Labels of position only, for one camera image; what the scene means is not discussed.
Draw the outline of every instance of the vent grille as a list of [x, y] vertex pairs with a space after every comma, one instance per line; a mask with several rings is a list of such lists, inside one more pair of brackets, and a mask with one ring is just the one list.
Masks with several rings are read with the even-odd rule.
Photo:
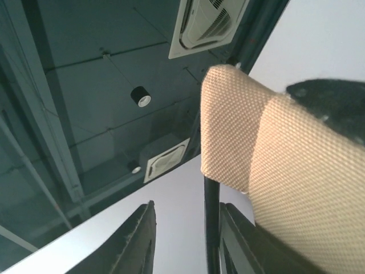
[[199, 40], [214, 37], [217, 35], [223, 35], [231, 27], [232, 21], [226, 9], [222, 9], [213, 24], [203, 33]]
[[222, 2], [223, 2], [223, 0], [209, 0], [209, 1], [212, 3], [212, 5], [216, 9], [218, 9], [221, 6]]

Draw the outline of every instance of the ceiling pipe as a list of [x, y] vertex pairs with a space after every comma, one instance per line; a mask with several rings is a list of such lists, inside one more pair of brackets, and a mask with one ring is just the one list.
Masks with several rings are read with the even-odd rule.
[[58, 203], [53, 198], [53, 196], [52, 196], [51, 192], [48, 190], [46, 184], [44, 183], [44, 181], [42, 180], [42, 178], [39, 176], [38, 172], [36, 171], [36, 169], [34, 168], [34, 166], [32, 165], [32, 163], [30, 162], [30, 160], [27, 157], [27, 155], [25, 155], [25, 153], [23, 152], [23, 150], [20, 147], [19, 143], [17, 142], [17, 140], [15, 139], [14, 135], [11, 133], [10, 129], [8, 128], [7, 124], [2, 119], [1, 116], [0, 116], [0, 128], [3, 131], [5, 137], [7, 137], [7, 139], [9, 140], [10, 144], [12, 145], [12, 147], [15, 149], [15, 151], [17, 152], [17, 154], [20, 156], [21, 161], [26, 166], [26, 168], [28, 169], [28, 171], [30, 172], [30, 174], [32, 175], [32, 177], [34, 178], [34, 180], [38, 183], [38, 185], [40, 186], [41, 190], [44, 192], [44, 194], [47, 196], [47, 198], [50, 201], [50, 203], [53, 205], [53, 207], [55, 208], [55, 210], [57, 211], [57, 213], [59, 214], [59, 216], [62, 218], [62, 220], [64, 221], [65, 225], [68, 227], [68, 229], [71, 230], [72, 229], [71, 223], [68, 221], [68, 219], [66, 218], [65, 214], [60, 209]]

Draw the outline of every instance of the wall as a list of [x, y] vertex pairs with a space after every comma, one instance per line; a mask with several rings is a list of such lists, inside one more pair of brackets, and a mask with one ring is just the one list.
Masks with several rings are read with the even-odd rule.
[[313, 78], [365, 80], [365, 2], [291, 0], [250, 76], [274, 91]]
[[[155, 201], [157, 218], [153, 273], [206, 273], [204, 184], [200, 162], [198, 156], [146, 185], [5, 273], [67, 272], [97, 249], [140, 204], [149, 200]], [[235, 204], [253, 221], [251, 203], [242, 193], [222, 186], [221, 201]]]

